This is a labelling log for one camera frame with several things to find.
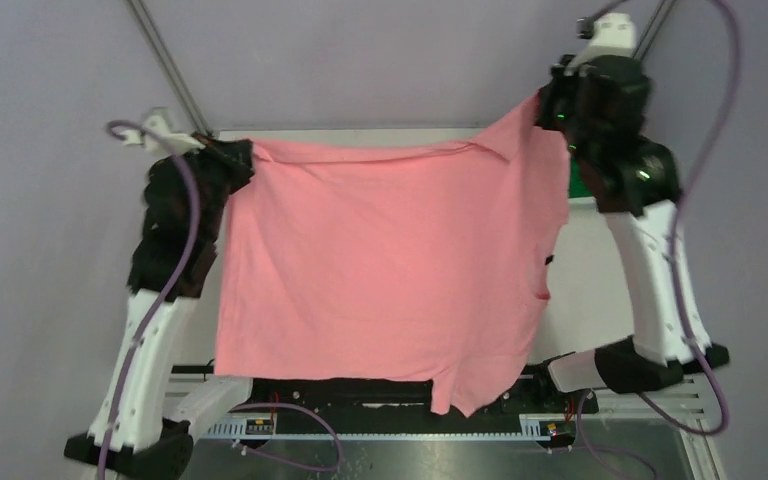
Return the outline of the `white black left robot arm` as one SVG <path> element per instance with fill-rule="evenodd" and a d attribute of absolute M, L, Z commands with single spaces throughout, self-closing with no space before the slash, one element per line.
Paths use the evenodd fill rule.
<path fill-rule="evenodd" d="M 183 156 L 187 177 L 171 157 L 147 173 L 115 372 L 89 430 L 64 447 L 66 458 L 88 467 L 87 479 L 178 479 L 195 442 L 227 410 L 256 411 L 269 401 L 268 381 L 246 373 L 165 404 L 176 351 L 217 258 L 225 206 L 254 174 L 251 141 L 193 138 L 200 145 Z"/>

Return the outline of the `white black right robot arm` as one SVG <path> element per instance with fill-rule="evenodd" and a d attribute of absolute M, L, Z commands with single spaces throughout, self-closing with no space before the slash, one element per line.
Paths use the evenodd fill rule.
<path fill-rule="evenodd" d="M 652 86 L 636 59 L 566 54 L 538 93 L 535 123 L 563 136 L 617 246 L 633 315 L 628 337 L 544 362 L 533 396 L 549 412 L 577 391 L 655 392 L 730 361 L 696 307 L 675 223 L 683 191 L 674 156 L 643 134 Z"/>

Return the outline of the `pink t-shirt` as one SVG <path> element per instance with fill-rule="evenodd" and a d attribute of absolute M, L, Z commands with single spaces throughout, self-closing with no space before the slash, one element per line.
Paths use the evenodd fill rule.
<path fill-rule="evenodd" d="M 428 381 L 436 414 L 501 396 L 569 213 L 566 145 L 537 110 L 425 146 L 255 140 L 227 206 L 216 373 Z"/>

